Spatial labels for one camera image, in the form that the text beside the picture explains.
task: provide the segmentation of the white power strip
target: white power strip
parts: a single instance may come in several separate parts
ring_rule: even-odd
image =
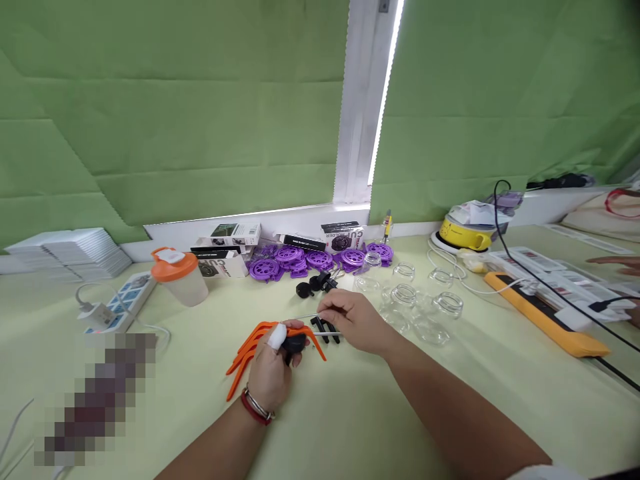
[[[151,290],[156,286],[156,280],[151,276],[150,271],[134,273],[125,284],[120,288],[119,294],[122,298],[122,302],[125,304],[127,310],[133,315],[128,314],[118,302],[118,298],[114,296],[107,304],[107,308],[116,314],[116,317],[111,321],[108,329],[114,329],[113,331],[118,333],[126,332],[131,323],[133,322],[133,316],[137,315],[144,302],[147,301],[147,297],[151,293]],[[85,333],[94,333],[92,328],[85,330]]]

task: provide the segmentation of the white cable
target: white cable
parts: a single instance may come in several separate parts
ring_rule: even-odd
[[[112,286],[110,286],[110,285],[108,285],[106,283],[88,282],[88,283],[83,283],[82,285],[80,285],[78,287],[78,289],[75,291],[75,299],[78,301],[78,303],[80,305],[87,304],[87,302],[84,302],[84,301],[80,300],[80,295],[79,295],[80,294],[80,290],[82,290],[82,288],[86,287],[87,285],[102,285],[104,287],[110,288],[112,290],[112,292],[114,292],[116,298],[118,298],[118,302],[120,303],[120,306],[122,307],[122,310],[124,310],[126,313],[130,314],[136,322],[138,322],[143,327],[154,329],[154,330],[160,330],[160,331],[165,333],[165,341],[163,342],[163,344],[160,347],[158,347],[158,353],[160,353],[162,350],[164,350],[164,348],[167,347],[167,345],[169,344],[169,341],[171,340],[171,332],[169,330],[167,330],[166,328],[158,327],[157,325],[149,325],[148,323],[144,323],[144,322],[141,322],[140,320],[138,320],[138,317],[136,315],[134,315],[132,312],[130,312],[130,310],[125,306],[122,298],[120,298],[120,294],[118,293],[118,291],[115,288],[113,288]],[[110,332],[112,332],[114,330],[115,329],[106,329],[106,330],[102,330],[102,333],[110,333]]]
[[[64,472],[65,469],[66,467],[63,467],[63,466],[54,468],[53,475],[51,476],[51,480],[57,480],[57,478],[60,476],[62,472]]]
[[[453,266],[453,274],[454,276],[456,276],[456,278],[458,278],[458,280],[460,280],[460,283],[462,283],[462,285],[464,286],[464,288],[474,292],[474,293],[478,293],[480,295],[493,295],[494,293],[500,293],[500,292],[504,292],[504,290],[508,290],[510,289],[512,286],[516,285],[517,283],[520,283],[524,280],[527,279],[518,279],[515,280],[513,282],[511,282],[510,284],[508,284],[506,287],[501,288],[500,290],[492,290],[492,291],[480,291],[480,290],[475,290],[472,289],[470,286],[468,286],[464,281],[463,278],[467,278],[467,271],[464,270],[464,268],[462,268],[460,265],[458,265],[458,258],[446,251],[446,250],[442,250],[442,248],[439,248],[436,244],[434,244],[431,239],[427,239],[427,243],[429,245],[429,250],[427,250],[427,258],[429,259],[429,261],[431,262],[431,264],[434,267],[438,267],[438,265],[431,259],[431,257],[429,256],[429,254],[433,251],[436,253],[436,255],[438,255],[440,258],[442,258],[444,261],[450,263]]]
[[[20,416],[25,412],[27,407],[33,403],[33,400],[35,399],[31,399],[28,402],[26,402],[24,406],[20,409],[18,414],[15,416],[15,418],[13,419],[13,423],[11,424],[11,428],[9,429],[9,434],[7,435],[7,439],[5,440],[5,444],[2,447],[2,450],[0,451],[0,463],[2,462],[2,458],[4,458],[5,456],[5,452],[7,451],[7,447],[9,446],[9,442],[11,441],[11,437],[13,436],[15,426],[18,424],[18,420],[20,420]]]
[[[14,464],[11,466],[11,468],[9,470],[7,470],[5,476],[2,477],[2,480],[7,480],[9,478],[11,473],[17,468],[18,465],[20,465],[20,462],[22,462],[22,459],[25,458],[27,456],[27,454],[30,452],[30,450],[33,448],[33,445],[34,445],[34,442],[32,440],[31,443],[29,444],[29,446],[24,450],[24,452],[22,452],[22,455],[20,455],[20,457],[18,457],[18,460],[16,460],[16,462],[14,462]]]

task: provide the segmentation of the orange bottle cap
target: orange bottle cap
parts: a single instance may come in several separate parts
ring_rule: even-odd
[[[198,259],[194,254],[178,252],[174,248],[158,248],[151,255],[155,260],[151,274],[158,282],[180,280],[198,268]]]

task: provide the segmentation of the green curtain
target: green curtain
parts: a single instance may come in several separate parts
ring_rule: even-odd
[[[371,221],[436,221],[497,179],[586,172],[640,151],[640,15],[626,0],[406,0]]]
[[[3,0],[0,245],[330,202],[348,10]]]

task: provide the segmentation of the silver bangle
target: silver bangle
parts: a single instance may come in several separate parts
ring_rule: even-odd
[[[262,408],[260,404],[256,402],[255,398],[251,396],[249,392],[249,384],[247,384],[247,386],[245,387],[243,394],[247,397],[247,400],[249,400],[249,403],[256,411],[256,413],[260,414],[265,420],[271,420],[275,418],[275,413],[264,410],[264,408]]]

